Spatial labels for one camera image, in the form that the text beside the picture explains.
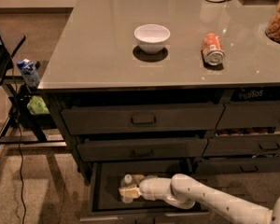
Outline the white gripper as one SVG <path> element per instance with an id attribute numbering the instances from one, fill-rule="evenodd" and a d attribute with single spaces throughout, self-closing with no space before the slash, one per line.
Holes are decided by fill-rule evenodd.
<path id="1" fill-rule="evenodd" d="M 159 199 L 160 184 L 157 177 L 145 178 L 144 175 L 132 175 L 132 178 L 134 184 L 139 185 L 139 188 L 136 185 L 119 188 L 119 193 L 122 197 L 137 199 L 142 195 L 144 199 L 149 201 L 156 201 Z"/>

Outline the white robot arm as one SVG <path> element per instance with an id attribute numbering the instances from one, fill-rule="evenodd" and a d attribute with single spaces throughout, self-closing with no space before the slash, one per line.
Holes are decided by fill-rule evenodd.
<path id="1" fill-rule="evenodd" d="M 196 202 L 205 205 L 232 224 L 280 224 L 280 197 L 272 210 L 210 188 L 194 178 L 176 174 L 171 178 L 155 175 L 126 175 L 119 194 L 125 203 L 143 197 L 162 200 L 180 209 L 190 209 Z"/>

